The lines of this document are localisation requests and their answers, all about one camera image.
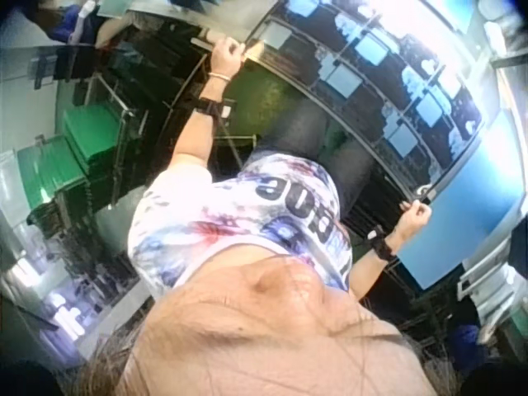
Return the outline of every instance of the bright light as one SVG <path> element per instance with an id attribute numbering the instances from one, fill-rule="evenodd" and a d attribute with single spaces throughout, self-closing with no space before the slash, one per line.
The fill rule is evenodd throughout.
<path id="1" fill-rule="evenodd" d="M 488 37 L 489 46 L 498 56 L 506 55 L 506 42 L 501 27 L 495 22 L 484 23 L 484 30 Z"/>
<path id="2" fill-rule="evenodd" d="M 413 35 L 435 54 L 443 64 L 459 72 L 463 63 L 446 25 L 416 0 L 373 0 L 382 14 L 379 23 L 398 38 Z"/>
<path id="3" fill-rule="evenodd" d="M 508 285 L 513 285 L 513 283 L 515 282 L 515 275 L 515 268 L 513 268 L 509 264 L 506 264 L 506 283 Z"/>
<path id="4" fill-rule="evenodd" d="M 76 337 L 72 337 L 74 341 L 78 338 L 78 336 L 82 336 L 85 333 L 83 326 L 81 326 L 78 321 L 75 320 L 79 314 L 80 311 L 77 308 L 72 308 L 71 311 L 68 311 L 66 307 L 62 306 L 54 316 L 57 319 L 57 322 L 60 323 L 60 325 L 70 336 L 70 332 L 75 334 Z"/>
<path id="5" fill-rule="evenodd" d="M 51 202 L 50 196 L 48 196 L 48 193 L 44 188 L 40 188 L 40 196 L 42 197 L 42 201 L 47 204 Z"/>
<path id="6" fill-rule="evenodd" d="M 66 304 L 66 299 L 58 293 L 52 293 L 51 295 L 49 295 L 49 299 L 51 300 L 51 304 L 53 304 L 55 308 Z"/>
<path id="7" fill-rule="evenodd" d="M 74 330 L 68 325 L 66 322 L 66 319 L 64 315 L 60 312 L 56 313 L 55 316 L 53 316 L 53 319 L 60 325 L 60 327 L 63 328 L 63 330 L 69 335 L 69 337 L 72 339 L 72 341 L 75 341 L 78 339 L 78 335 L 75 333 Z"/>
<path id="8" fill-rule="evenodd" d="M 25 257 L 21 258 L 16 262 L 15 266 L 11 269 L 12 274 L 20 281 L 25 287 L 32 287 L 38 285 L 40 282 L 40 276 L 35 268 L 26 260 Z"/>

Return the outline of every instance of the person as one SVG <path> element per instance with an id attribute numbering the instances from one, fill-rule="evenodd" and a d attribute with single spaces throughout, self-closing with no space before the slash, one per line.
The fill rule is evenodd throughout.
<path id="1" fill-rule="evenodd" d="M 223 100 L 245 47 L 214 47 L 202 101 Z M 398 330 L 360 305 L 387 262 L 351 265 L 339 224 L 372 160 L 348 141 L 314 158 L 327 117 L 309 101 L 282 116 L 232 180 L 207 163 L 218 124 L 194 111 L 168 169 L 139 202 L 129 255 L 157 300 L 118 394 L 435 394 Z M 416 201 L 385 239 L 395 255 L 431 216 Z"/>

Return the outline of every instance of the wrist strap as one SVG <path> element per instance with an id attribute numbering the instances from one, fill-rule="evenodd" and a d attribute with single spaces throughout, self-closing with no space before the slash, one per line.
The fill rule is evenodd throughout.
<path id="1" fill-rule="evenodd" d="M 372 250 L 375 251 L 376 255 L 386 262 L 391 262 L 396 256 L 393 255 L 392 249 L 385 242 L 385 232 L 380 225 L 376 225 L 374 230 L 372 230 L 367 239 L 372 247 Z"/>
<path id="2" fill-rule="evenodd" d="M 210 72 L 209 77 L 219 78 L 220 80 L 224 80 L 227 83 L 231 83 L 231 78 L 229 78 L 228 76 L 224 76 L 223 74 L 220 74 L 220 73 Z"/>

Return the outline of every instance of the white t-shirt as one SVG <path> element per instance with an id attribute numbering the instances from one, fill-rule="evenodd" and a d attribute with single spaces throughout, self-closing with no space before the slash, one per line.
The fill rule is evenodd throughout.
<path id="1" fill-rule="evenodd" d="M 307 159 L 273 153 L 220 183 L 203 167 L 179 164 L 161 173 L 139 202 L 129 255 L 154 298 L 241 243 L 296 256 L 326 285 L 347 290 L 352 251 L 338 220 L 331 177 Z"/>

